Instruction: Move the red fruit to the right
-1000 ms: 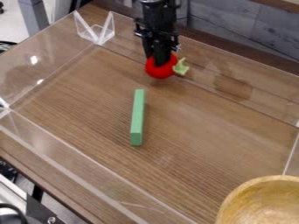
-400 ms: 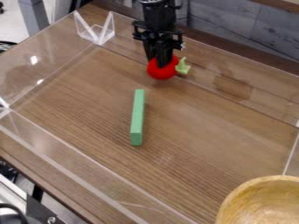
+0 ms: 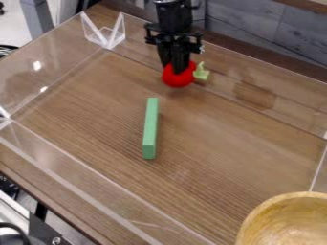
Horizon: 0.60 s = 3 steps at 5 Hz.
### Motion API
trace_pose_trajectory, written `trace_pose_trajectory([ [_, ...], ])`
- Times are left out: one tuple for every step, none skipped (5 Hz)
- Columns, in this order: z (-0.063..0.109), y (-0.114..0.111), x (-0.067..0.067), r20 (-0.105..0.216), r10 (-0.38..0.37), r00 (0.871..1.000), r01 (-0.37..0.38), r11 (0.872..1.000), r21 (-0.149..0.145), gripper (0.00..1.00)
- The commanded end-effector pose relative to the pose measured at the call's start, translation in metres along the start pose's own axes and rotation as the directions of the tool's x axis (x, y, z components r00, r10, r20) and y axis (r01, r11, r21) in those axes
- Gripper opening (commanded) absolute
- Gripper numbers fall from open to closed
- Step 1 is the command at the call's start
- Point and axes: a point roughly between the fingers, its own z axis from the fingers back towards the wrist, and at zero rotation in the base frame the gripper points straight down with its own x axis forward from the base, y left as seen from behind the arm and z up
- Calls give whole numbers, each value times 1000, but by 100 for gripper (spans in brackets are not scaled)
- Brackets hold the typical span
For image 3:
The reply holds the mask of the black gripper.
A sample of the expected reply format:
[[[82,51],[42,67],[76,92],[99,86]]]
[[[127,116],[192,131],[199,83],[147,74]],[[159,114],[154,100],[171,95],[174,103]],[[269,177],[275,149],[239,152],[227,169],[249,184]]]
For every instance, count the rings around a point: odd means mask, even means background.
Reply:
[[[191,53],[204,52],[203,33],[194,30],[194,11],[202,0],[154,0],[158,21],[144,25],[146,42],[158,47],[162,65],[172,64],[182,74],[190,66]]]

